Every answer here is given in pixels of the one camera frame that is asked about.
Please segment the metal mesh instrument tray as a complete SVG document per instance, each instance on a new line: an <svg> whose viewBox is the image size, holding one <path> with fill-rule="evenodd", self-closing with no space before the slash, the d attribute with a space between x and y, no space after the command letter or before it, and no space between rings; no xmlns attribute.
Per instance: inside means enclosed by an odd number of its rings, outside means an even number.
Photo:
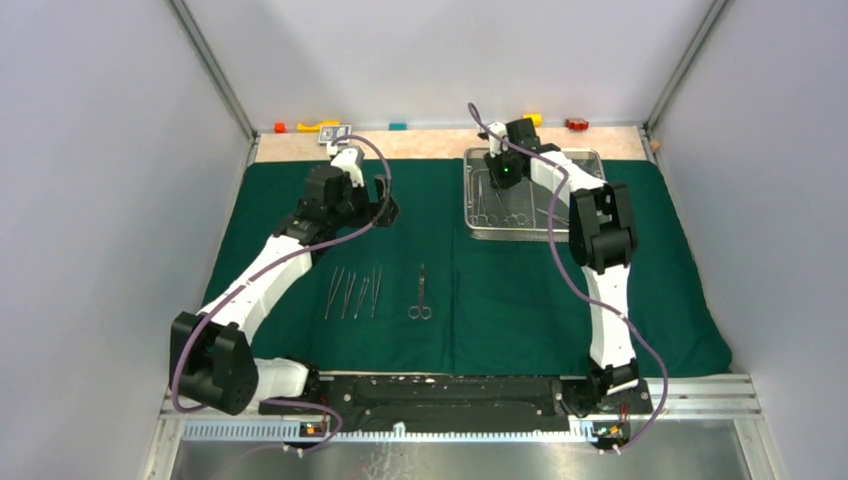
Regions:
<svg viewBox="0 0 848 480"><path fill-rule="evenodd" d="M470 148L463 157L463 217L470 236L477 240L545 242L548 239L547 223L551 221L554 225L555 241L566 242L569 227L535 211L536 208L547 211L551 189L539 186L526 178L507 190L493 189L483 159L486 153L488 150L484 147ZM479 177L482 178L487 213L497 218L493 227L477 227L469 221L471 188ZM553 214L569 219L568 207L562 202L556 204Z"/></svg>

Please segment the steel tweezers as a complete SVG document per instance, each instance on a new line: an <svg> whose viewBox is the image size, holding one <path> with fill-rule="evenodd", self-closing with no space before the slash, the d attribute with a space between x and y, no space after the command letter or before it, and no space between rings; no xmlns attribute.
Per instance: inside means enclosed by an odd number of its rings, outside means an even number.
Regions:
<svg viewBox="0 0 848 480"><path fill-rule="evenodd" d="M350 272L347 276L347 281L346 281L344 296L343 296L342 311L341 311L341 315L340 315L341 319L344 319L346 314L347 314L347 310L348 310L349 305L350 305L350 299L351 299L351 296L352 296L352 291L353 291L353 288L354 288L355 282L356 282L356 277L357 277L357 273L355 271Z"/></svg>
<svg viewBox="0 0 848 480"><path fill-rule="evenodd" d="M327 301L326 301L325 311L324 311L324 315L323 315L323 318L325 320L327 320L329 318L334 300L335 300L337 292L340 288L341 281L344 277L344 273L345 273L344 267L341 267L341 268L336 267L334 269L332 279L331 279L331 282L330 282L330 286L328 288Z"/></svg>
<svg viewBox="0 0 848 480"><path fill-rule="evenodd" d="M374 267L372 269L372 279L371 279L371 317L376 317L377 304L379 299L379 291L381 286L382 279L382 268Z"/></svg>
<svg viewBox="0 0 848 480"><path fill-rule="evenodd" d="M358 293L358 296L357 296L357 301L356 301L356 304L355 304L354 313L353 313L354 319L357 319L360 315L360 311L362 309L362 306L363 306L364 301L365 301L365 297L366 297L367 292L368 292L369 283L370 283L370 279L368 277L365 277L362 281L362 284L360 286L360 290L359 290L359 293Z"/></svg>

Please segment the dark green surgical drape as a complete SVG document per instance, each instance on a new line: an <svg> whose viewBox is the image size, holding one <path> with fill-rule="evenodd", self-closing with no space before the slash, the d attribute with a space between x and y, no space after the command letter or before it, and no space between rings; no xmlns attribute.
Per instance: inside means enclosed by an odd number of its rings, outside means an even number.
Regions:
<svg viewBox="0 0 848 480"><path fill-rule="evenodd" d="M262 359L291 357L322 370L471 375L582 375L590 310L566 245L554 260L544 242L476 240L463 217L458 159L396 159L392 194L400 212L387 228L326 249L277 302L255 334ZM640 371L657 377L726 373L728 343L707 307L696 264L660 171L646 161L608 161L607 177L632 194L639 246L629 276L630 320L645 339ZM421 264L428 320L412 320ZM345 273L323 318L334 269ZM376 317L372 269L382 268ZM347 276L357 273L340 318ZM357 296L368 292L357 319Z"/></svg>

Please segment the surgical scissors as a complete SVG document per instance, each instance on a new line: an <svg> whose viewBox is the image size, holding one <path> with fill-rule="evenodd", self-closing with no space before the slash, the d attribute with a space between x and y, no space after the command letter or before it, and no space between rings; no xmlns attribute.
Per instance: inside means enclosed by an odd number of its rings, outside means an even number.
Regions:
<svg viewBox="0 0 848 480"><path fill-rule="evenodd" d="M416 301L408 308L408 316L412 320L428 320L432 317L432 308L426 304L426 283L425 266L421 264L416 290Z"/></svg>

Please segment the surgical forceps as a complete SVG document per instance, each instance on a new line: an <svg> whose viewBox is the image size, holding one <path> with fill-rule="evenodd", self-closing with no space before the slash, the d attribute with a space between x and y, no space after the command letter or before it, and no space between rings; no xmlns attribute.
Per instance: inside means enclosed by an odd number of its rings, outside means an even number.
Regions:
<svg viewBox="0 0 848 480"><path fill-rule="evenodd" d="M482 178L476 179L471 188L471 213L469 221L477 227L493 227L497 218L487 213Z"/></svg>

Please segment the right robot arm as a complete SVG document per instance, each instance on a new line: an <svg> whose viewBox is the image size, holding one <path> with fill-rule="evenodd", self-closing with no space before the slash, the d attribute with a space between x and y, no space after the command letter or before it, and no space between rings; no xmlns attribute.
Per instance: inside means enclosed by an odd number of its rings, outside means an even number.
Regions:
<svg viewBox="0 0 848 480"><path fill-rule="evenodd" d="M527 179L549 190L554 205L568 210L569 251L586 278L592 322L586 397L594 409L612 412L639 381L623 319L638 247L631 192L622 182L587 173L558 146L542 143L529 119L493 122L479 127L478 136L488 143L484 160L494 189L509 189Z"/></svg>

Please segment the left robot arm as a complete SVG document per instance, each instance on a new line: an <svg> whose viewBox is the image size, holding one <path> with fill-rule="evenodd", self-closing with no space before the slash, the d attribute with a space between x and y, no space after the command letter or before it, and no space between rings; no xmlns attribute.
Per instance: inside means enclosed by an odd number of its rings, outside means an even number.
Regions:
<svg viewBox="0 0 848 480"><path fill-rule="evenodd" d="M322 252L373 227L387 227L399 208L389 173L374 178L371 200L358 166L313 168L295 210L268 237L252 263L196 313L182 312L170 334L170 391L176 410L210 407L229 415L250 403L283 399L297 413L319 404L317 374L287 358L256 359L252 343L274 306Z"/></svg>

